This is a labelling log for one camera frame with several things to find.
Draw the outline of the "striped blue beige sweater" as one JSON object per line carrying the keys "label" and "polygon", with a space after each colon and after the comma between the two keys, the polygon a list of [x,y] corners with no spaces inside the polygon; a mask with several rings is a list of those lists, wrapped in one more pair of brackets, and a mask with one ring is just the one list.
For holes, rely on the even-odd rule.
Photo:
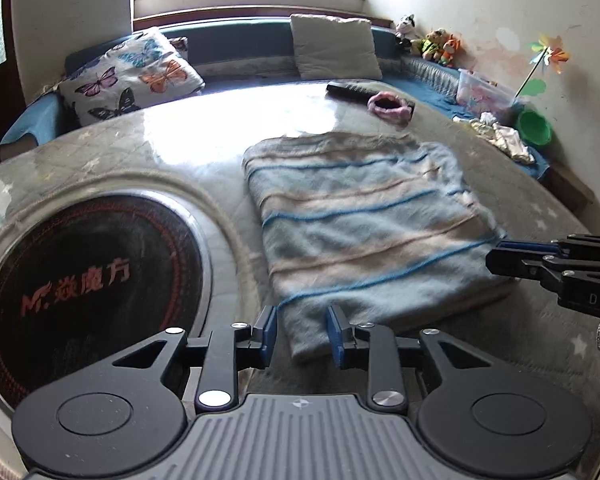
{"label": "striped blue beige sweater", "polygon": [[262,141],[242,166],[297,361],[328,352],[329,306],[404,332],[510,291],[485,263],[504,230],[443,144],[330,132]]}

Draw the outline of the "small pile of light clothes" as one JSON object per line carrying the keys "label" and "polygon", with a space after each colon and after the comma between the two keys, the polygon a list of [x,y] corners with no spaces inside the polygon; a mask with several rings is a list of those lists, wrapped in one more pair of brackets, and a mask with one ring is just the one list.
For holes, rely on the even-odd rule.
{"label": "small pile of light clothes", "polygon": [[522,142],[518,131],[502,125],[490,112],[483,112],[479,118],[471,119],[454,116],[453,122],[463,126],[477,138],[488,142],[514,162],[524,166],[535,163],[535,158],[527,145]]}

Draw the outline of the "green plastic basin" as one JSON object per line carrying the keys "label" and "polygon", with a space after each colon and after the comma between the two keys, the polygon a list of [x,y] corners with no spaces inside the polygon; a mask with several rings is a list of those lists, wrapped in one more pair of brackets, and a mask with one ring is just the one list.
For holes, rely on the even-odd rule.
{"label": "green plastic basin", "polygon": [[522,110],[517,116],[516,129],[524,142],[539,148],[547,146],[553,140],[550,123],[535,110]]}

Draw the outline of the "clear plastic storage box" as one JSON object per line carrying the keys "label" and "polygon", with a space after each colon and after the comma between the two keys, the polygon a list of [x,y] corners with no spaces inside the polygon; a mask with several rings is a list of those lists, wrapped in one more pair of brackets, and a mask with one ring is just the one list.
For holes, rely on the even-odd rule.
{"label": "clear plastic storage box", "polygon": [[456,90],[456,102],[468,112],[480,117],[491,113],[499,122],[511,122],[516,105],[515,92],[496,84],[472,70],[460,68],[460,80]]}

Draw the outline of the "black round induction cooktop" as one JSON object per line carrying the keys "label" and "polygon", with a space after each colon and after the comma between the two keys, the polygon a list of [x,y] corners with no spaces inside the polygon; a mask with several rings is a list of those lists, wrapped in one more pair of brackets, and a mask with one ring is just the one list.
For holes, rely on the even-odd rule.
{"label": "black round induction cooktop", "polygon": [[158,192],[49,214],[0,258],[0,407],[179,327],[197,336],[212,269],[193,211]]}

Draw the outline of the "pink knitted scrunchie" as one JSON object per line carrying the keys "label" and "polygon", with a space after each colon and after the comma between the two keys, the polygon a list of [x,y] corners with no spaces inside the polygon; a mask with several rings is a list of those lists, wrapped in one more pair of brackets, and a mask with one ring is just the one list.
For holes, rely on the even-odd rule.
{"label": "pink knitted scrunchie", "polygon": [[385,122],[407,125],[414,115],[415,103],[395,93],[383,91],[368,100],[367,109]]}

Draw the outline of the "colourful paper pinwheel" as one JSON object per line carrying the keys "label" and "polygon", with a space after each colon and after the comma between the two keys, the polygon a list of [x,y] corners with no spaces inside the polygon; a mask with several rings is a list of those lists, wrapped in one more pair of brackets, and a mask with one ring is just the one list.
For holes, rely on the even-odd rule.
{"label": "colourful paper pinwheel", "polygon": [[565,50],[561,36],[540,35],[533,44],[529,44],[534,57],[529,62],[531,68],[524,81],[515,93],[515,98],[521,96],[540,96],[546,91],[545,72],[552,70],[555,74],[562,73],[562,66],[570,60],[570,53]]}

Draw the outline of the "orange plush toy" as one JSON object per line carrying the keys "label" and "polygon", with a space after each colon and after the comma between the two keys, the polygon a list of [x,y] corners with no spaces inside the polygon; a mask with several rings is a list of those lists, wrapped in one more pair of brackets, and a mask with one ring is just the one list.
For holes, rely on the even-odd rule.
{"label": "orange plush toy", "polygon": [[438,63],[445,67],[453,67],[455,57],[463,49],[460,38],[450,35],[448,40],[445,41],[442,47],[442,53],[440,55]]}

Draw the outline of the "yellow green plush toy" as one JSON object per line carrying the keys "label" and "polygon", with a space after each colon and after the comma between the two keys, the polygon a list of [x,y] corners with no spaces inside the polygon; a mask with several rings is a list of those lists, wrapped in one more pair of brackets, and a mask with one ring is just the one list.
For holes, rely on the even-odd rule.
{"label": "yellow green plush toy", "polygon": [[420,56],[426,61],[438,62],[442,57],[443,47],[449,40],[449,36],[449,33],[443,28],[428,32],[422,40]]}

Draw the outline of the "black remote control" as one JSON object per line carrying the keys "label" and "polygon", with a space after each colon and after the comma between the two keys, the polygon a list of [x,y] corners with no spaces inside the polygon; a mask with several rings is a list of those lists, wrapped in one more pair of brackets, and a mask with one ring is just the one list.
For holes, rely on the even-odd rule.
{"label": "black remote control", "polygon": [[360,84],[350,82],[331,81],[326,84],[326,92],[329,96],[351,102],[367,105],[368,100],[379,91],[370,90]]}

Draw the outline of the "black white plush toy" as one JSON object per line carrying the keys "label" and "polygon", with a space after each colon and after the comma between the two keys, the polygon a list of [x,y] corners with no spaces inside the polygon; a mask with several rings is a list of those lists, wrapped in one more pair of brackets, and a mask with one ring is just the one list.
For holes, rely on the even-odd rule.
{"label": "black white plush toy", "polygon": [[422,38],[417,36],[414,14],[405,15],[400,19],[396,25],[394,39],[399,51],[410,55],[422,54]]}

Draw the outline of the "grey square cushion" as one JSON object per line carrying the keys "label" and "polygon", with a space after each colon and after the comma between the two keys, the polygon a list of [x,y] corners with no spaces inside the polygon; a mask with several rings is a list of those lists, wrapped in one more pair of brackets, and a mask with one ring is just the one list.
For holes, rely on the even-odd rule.
{"label": "grey square cushion", "polygon": [[369,20],[292,14],[290,28],[302,79],[381,80]]}

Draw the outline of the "dark teal corner sofa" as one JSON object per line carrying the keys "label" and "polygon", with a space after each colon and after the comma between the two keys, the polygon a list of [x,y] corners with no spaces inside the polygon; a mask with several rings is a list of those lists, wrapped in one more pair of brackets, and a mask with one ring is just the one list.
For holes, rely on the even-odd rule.
{"label": "dark teal corner sofa", "polygon": [[[206,82],[204,91],[286,84],[300,79],[294,64],[289,18],[227,18],[189,22],[160,29],[166,38],[186,43],[184,58]],[[393,32],[374,26],[375,52],[382,81],[391,84],[442,115],[469,118],[455,102],[460,72],[399,51]],[[79,128],[78,120],[50,92],[29,105],[0,142],[6,160]]]}

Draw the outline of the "butterfly print pillow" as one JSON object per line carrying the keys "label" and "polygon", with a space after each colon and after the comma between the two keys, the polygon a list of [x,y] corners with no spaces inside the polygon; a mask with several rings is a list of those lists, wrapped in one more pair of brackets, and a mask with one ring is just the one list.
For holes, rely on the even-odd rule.
{"label": "butterfly print pillow", "polygon": [[58,90],[86,127],[188,98],[204,80],[155,27],[117,44],[67,76]]}

